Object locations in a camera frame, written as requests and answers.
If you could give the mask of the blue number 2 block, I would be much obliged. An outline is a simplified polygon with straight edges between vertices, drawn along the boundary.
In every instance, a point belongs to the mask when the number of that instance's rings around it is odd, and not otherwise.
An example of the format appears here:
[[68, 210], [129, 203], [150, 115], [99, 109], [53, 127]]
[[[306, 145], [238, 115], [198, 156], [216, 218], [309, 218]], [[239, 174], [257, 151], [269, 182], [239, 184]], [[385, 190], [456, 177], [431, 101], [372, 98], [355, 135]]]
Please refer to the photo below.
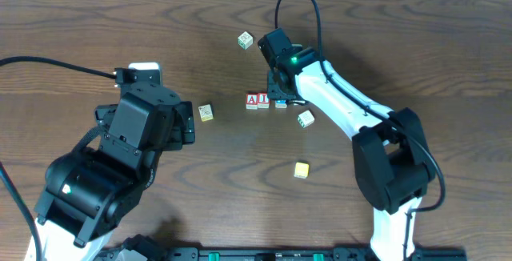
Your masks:
[[276, 100], [275, 107], [280, 109], [287, 108], [286, 100]]

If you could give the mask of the red letter I block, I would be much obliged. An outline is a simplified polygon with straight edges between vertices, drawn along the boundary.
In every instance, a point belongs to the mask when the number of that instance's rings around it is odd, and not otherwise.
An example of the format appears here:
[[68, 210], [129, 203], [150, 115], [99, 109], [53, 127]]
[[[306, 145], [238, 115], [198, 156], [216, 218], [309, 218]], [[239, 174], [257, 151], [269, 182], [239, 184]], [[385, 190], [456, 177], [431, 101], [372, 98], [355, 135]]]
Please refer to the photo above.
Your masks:
[[270, 100], [267, 93], [258, 93], [258, 108], [268, 109], [270, 107]]

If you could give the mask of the red letter A block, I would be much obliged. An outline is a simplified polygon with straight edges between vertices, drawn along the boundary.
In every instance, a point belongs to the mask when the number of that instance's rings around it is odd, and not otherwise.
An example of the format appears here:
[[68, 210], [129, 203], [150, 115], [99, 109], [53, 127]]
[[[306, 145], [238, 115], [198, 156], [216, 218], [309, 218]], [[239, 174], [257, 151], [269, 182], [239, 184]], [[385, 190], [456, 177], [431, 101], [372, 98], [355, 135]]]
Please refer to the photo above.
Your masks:
[[246, 95], [246, 109], [247, 110], [257, 110], [258, 109], [258, 95], [257, 94], [247, 94]]

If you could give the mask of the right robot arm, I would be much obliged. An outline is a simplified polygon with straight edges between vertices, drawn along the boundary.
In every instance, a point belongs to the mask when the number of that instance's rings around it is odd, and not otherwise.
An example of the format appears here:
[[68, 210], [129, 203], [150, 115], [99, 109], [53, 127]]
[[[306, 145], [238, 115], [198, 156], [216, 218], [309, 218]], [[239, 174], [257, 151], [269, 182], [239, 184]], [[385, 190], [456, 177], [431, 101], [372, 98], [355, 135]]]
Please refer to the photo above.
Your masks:
[[280, 28], [264, 35], [258, 48], [270, 67], [271, 99], [312, 103], [350, 139], [356, 182], [374, 208], [374, 255], [410, 259], [415, 216], [424, 210], [429, 183], [440, 175], [419, 117], [368, 98], [320, 52], [293, 44]]

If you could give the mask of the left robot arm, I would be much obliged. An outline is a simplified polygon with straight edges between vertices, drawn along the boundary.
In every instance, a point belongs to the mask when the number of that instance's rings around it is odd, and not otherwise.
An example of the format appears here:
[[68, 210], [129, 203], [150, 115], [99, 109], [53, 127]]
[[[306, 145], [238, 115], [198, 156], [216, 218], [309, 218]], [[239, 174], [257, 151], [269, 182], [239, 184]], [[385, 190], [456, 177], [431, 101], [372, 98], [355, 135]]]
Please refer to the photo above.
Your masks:
[[94, 259], [154, 182], [162, 153], [195, 141], [193, 106], [162, 85], [156, 62], [114, 79], [119, 102], [97, 106], [97, 125], [46, 171], [27, 260]]

